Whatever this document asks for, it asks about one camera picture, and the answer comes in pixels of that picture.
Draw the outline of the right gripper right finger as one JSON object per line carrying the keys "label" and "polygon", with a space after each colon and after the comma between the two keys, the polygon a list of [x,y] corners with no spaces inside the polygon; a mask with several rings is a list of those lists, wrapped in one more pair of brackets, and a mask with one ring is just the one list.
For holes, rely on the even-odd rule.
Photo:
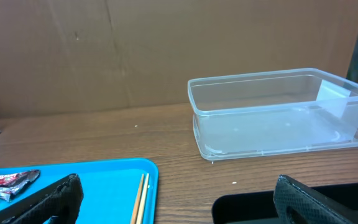
{"label": "right gripper right finger", "polygon": [[278,178],[273,201],[282,223],[358,223],[358,212],[287,175]]}

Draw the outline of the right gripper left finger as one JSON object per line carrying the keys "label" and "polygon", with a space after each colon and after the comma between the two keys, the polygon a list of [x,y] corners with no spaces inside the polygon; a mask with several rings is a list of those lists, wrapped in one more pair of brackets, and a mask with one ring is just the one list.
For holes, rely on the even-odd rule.
{"label": "right gripper left finger", "polygon": [[70,174],[0,211],[0,224],[75,223],[83,188],[78,174]]}

